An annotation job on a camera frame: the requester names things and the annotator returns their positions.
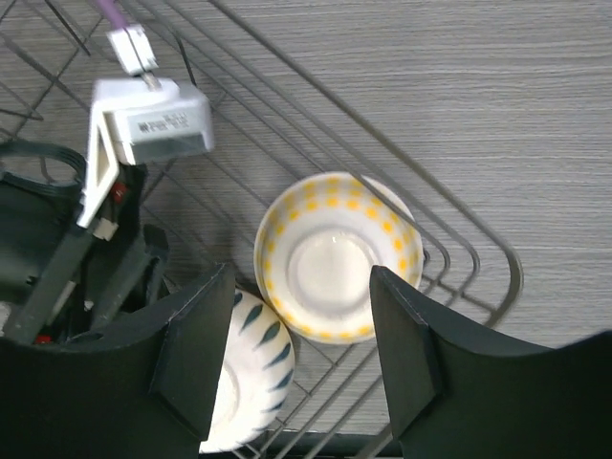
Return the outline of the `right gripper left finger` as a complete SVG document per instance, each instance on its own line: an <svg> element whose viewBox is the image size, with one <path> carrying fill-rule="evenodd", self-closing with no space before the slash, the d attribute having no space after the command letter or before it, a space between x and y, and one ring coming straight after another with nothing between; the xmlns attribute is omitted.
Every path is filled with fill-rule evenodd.
<svg viewBox="0 0 612 459"><path fill-rule="evenodd" d="M208 437L234 298L219 264L62 344L1 339L5 458L195 458Z"/></svg>

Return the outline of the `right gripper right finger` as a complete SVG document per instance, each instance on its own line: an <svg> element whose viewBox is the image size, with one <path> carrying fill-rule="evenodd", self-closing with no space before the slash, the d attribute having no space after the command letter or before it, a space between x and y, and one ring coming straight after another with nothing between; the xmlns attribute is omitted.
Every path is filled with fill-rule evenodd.
<svg viewBox="0 0 612 459"><path fill-rule="evenodd" d="M377 266L370 296L406 458L607 458L611 334L560 348L479 324Z"/></svg>

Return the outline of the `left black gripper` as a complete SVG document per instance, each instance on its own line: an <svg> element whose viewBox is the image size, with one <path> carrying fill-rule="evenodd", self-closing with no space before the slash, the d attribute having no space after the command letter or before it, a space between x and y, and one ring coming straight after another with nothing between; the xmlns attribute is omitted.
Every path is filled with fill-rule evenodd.
<svg viewBox="0 0 612 459"><path fill-rule="evenodd" d="M1 157L53 160L74 171L61 183L1 170L2 337L65 342L169 294L166 234L140 218L146 166L120 165L94 220L81 227L88 170L81 154L7 141Z"/></svg>

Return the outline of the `white bowl with blue stripes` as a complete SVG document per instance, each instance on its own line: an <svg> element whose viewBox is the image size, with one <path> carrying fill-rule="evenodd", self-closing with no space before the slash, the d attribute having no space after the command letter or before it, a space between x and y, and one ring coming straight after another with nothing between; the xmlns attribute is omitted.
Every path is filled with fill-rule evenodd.
<svg viewBox="0 0 612 459"><path fill-rule="evenodd" d="M294 375L287 327L261 298L237 289L209 434L200 451L232 451L261 435L281 411Z"/></svg>

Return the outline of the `yellow dotted bowl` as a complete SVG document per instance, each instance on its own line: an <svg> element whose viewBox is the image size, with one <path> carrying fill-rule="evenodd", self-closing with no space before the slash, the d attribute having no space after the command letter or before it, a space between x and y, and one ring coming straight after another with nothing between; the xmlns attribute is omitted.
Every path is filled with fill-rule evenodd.
<svg viewBox="0 0 612 459"><path fill-rule="evenodd" d="M297 334L326 344L375 336L369 278L385 266L419 286L425 254L413 215L386 185L347 172L294 183L269 206L253 248L257 286Z"/></svg>

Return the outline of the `black wire dish rack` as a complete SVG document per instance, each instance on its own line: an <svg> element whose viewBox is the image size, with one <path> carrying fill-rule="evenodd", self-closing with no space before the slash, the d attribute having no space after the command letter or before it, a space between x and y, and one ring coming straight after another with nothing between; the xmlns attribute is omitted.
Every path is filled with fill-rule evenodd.
<svg viewBox="0 0 612 459"><path fill-rule="evenodd" d="M411 210L425 249L422 291L487 326L523 286L516 252L363 112L224 1L122 1L152 42L160 73L210 99L216 147L149 166L141 218L163 229L165 283L178 289L217 262L257 289L253 247L293 183L345 171L387 185ZM120 65L93 1L1 5L1 136L86 147L93 81ZM294 337L297 369L272 424L237 458L397 458L374 341Z"/></svg>

